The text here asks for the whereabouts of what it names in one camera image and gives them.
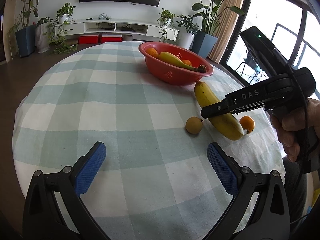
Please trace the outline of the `person's right hand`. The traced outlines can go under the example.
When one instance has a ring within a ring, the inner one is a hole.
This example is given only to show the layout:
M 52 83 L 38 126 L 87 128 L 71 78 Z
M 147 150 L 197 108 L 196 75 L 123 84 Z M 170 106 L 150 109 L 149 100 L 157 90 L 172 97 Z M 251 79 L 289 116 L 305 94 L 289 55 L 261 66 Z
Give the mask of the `person's right hand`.
M 313 127 L 317 137 L 319 137 L 319 101 L 315 99 L 308 99 L 307 104 L 308 125 Z M 305 114 L 304 109 L 299 108 L 292 111 L 287 116 L 279 121 L 274 115 L 271 115 L 271 124 L 277 131 L 278 141 L 283 145 L 287 158 L 291 162 L 297 160 L 300 153 L 300 145 L 295 140 L 294 132 L 305 128 Z

